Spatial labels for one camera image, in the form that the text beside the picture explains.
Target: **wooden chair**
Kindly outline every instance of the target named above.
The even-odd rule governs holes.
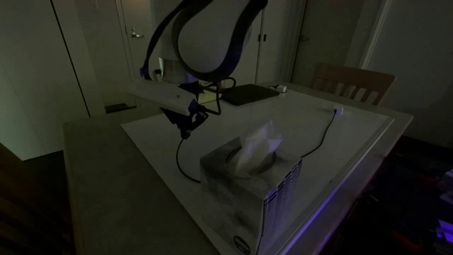
[[[392,85],[395,76],[364,69],[318,63],[313,75],[310,88],[324,92],[337,94],[340,97],[356,99],[360,89],[365,92],[360,101],[366,103],[372,92],[376,92],[376,98],[372,104],[379,105],[380,101]]]
[[[70,209],[0,143],[0,254],[71,254]]]

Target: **tissue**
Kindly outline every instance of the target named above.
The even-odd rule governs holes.
[[[274,153],[282,141],[282,135],[272,120],[263,118],[250,125],[240,136],[241,150],[229,162],[229,171],[240,177],[256,173],[270,153]]]

